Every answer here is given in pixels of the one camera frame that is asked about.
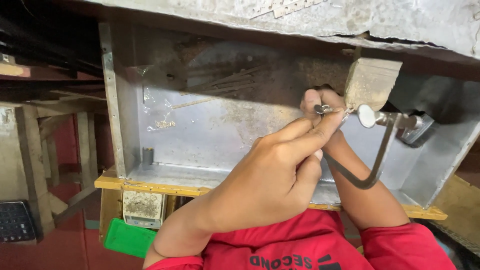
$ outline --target right hand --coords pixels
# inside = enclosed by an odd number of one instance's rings
[[[313,126],[318,125],[322,120],[320,114],[318,114],[313,107],[315,105],[326,104],[332,108],[341,107],[344,110],[347,109],[343,98],[339,96],[328,84],[324,84],[319,87],[318,90],[308,89],[303,95],[303,99],[300,103],[300,109],[302,110],[305,118],[310,120]],[[337,130],[330,140],[323,147],[324,150],[328,152],[329,147],[334,145],[340,137],[343,137],[343,133],[340,130]]]

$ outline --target hand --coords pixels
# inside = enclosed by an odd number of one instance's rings
[[[322,120],[320,114],[316,113],[313,107],[315,105],[322,105],[322,103],[332,108],[340,107],[344,110],[347,109],[343,98],[339,96],[330,85],[324,84],[320,86],[318,90],[309,89],[303,95],[303,100],[300,103],[300,109],[303,111],[303,115],[310,120],[313,125],[317,125]],[[325,144],[324,150],[326,150],[328,153],[329,148],[335,145],[336,142],[340,141],[341,137],[343,137],[343,133],[340,130],[335,132],[328,143]]]
[[[258,138],[228,177],[203,198],[201,228],[211,232],[266,226],[302,213],[322,174],[320,148],[340,125],[337,108],[315,128],[298,118]],[[295,171],[297,164],[305,160]]]

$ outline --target left hand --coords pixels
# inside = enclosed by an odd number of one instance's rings
[[[322,148],[340,125],[344,110],[313,127],[298,118],[258,138],[250,152],[214,190],[201,196],[201,228],[213,233],[266,226],[302,213],[322,174]],[[295,170],[297,164],[305,160]]]

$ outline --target red t-shirt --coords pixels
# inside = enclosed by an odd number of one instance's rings
[[[270,226],[216,233],[201,257],[167,258],[146,270],[455,269],[423,225],[361,232],[365,256],[343,229],[338,212],[308,209]]]

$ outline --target small cylinder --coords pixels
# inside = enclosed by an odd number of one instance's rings
[[[153,163],[153,148],[144,147],[142,153],[142,164],[143,165],[152,165]]]

